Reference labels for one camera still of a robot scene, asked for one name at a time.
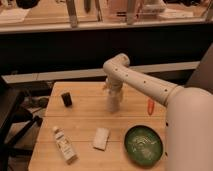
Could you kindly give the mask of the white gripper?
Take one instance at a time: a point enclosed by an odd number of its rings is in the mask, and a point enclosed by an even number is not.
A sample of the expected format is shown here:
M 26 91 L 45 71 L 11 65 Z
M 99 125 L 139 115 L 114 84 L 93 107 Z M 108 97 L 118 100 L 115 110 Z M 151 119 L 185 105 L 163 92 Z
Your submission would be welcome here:
M 119 80 L 115 80 L 112 78 L 106 78 L 103 88 L 108 89 L 109 91 L 115 91 L 116 98 L 119 102 L 123 100 L 123 91 L 122 91 L 123 83 Z

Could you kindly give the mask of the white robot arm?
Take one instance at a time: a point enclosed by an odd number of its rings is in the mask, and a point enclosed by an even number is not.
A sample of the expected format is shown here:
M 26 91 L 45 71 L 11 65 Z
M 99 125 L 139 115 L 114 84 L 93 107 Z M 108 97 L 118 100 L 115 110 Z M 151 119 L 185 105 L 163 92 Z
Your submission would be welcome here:
M 124 53 L 107 60 L 110 93 L 126 83 L 166 107 L 165 171 L 213 171 L 213 94 L 129 69 Z

